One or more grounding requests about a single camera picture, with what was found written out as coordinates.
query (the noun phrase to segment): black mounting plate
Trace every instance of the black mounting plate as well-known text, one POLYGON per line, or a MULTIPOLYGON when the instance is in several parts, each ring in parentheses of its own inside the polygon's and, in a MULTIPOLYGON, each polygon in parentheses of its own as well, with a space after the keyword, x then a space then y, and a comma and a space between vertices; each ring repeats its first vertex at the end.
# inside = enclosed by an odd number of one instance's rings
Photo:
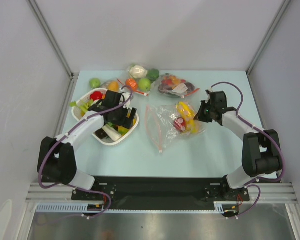
MULTIPOLYGON (((214 202, 250 201, 246 189, 222 196, 222 178, 96 177, 92 190, 107 193, 113 210, 214 210, 214 202)), ((100 194, 76 190, 74 201, 102 201, 100 194)))

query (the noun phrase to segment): orange fruit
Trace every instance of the orange fruit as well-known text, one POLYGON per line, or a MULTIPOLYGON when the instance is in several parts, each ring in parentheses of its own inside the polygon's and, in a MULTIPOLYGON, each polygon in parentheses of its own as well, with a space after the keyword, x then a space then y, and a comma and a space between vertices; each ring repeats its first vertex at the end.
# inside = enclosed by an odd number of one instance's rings
POLYGON ((112 81, 110 82, 110 84, 108 85, 108 90, 113 91, 113 92, 119 92, 119 83, 117 81, 112 81))
POLYGON ((125 85, 130 86, 133 91, 137 91, 138 90, 138 83, 133 78, 128 78, 125 81, 125 85))

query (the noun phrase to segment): white wall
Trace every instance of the white wall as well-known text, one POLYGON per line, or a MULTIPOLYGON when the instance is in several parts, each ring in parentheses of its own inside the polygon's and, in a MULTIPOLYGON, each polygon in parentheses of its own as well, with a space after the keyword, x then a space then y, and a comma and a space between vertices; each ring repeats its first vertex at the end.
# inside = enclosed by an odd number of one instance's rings
POLYGON ((0 206, 15 234, 41 140, 52 136, 69 79, 25 0, 0 0, 0 206))
POLYGON ((292 182, 300 203, 300 0, 292 2, 251 82, 263 120, 279 133, 287 161, 284 179, 292 182))
POLYGON ((240 70, 283 0, 37 0, 72 71, 240 70))

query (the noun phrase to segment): light blue table surface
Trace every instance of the light blue table surface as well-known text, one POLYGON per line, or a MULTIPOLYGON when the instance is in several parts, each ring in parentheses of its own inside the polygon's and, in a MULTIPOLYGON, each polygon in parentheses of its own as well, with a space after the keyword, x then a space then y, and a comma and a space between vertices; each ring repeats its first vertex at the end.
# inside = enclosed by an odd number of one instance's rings
MULTIPOLYGON (((72 101, 77 101, 91 89, 89 80, 99 78, 102 82, 120 78, 123 71, 81 71, 72 101)), ((227 81, 237 85, 243 92, 242 116, 261 126, 257 107, 244 71, 161 71, 170 73, 193 83, 200 91, 190 99, 199 109, 201 100, 207 98, 205 90, 211 85, 227 81)), ((237 107, 241 97, 229 85, 218 85, 214 91, 224 91, 229 107, 237 107)), ((180 98, 169 98, 159 94, 148 97, 135 94, 131 105, 137 108, 140 123, 135 131, 117 146, 104 146, 92 136, 86 139, 75 153, 77 167, 93 176, 129 177, 189 177, 221 178, 232 173, 241 165, 242 141, 230 130, 218 123, 206 124, 206 131, 187 140, 176 140, 163 153, 159 153, 148 138, 145 128, 146 105, 162 106, 175 104, 180 98)), ((68 110, 63 132, 67 132, 76 120, 68 110)))

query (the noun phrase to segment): green apple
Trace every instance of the green apple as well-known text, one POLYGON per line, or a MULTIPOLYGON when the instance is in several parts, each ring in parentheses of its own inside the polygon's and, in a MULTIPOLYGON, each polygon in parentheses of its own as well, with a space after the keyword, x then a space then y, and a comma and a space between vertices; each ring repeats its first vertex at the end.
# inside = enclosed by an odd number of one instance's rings
POLYGON ((139 89, 142 92, 149 92, 151 90, 151 81, 148 78, 141 78, 138 83, 139 89))
POLYGON ((91 78, 89 85, 92 89, 97 89, 101 85, 100 79, 99 78, 91 78))

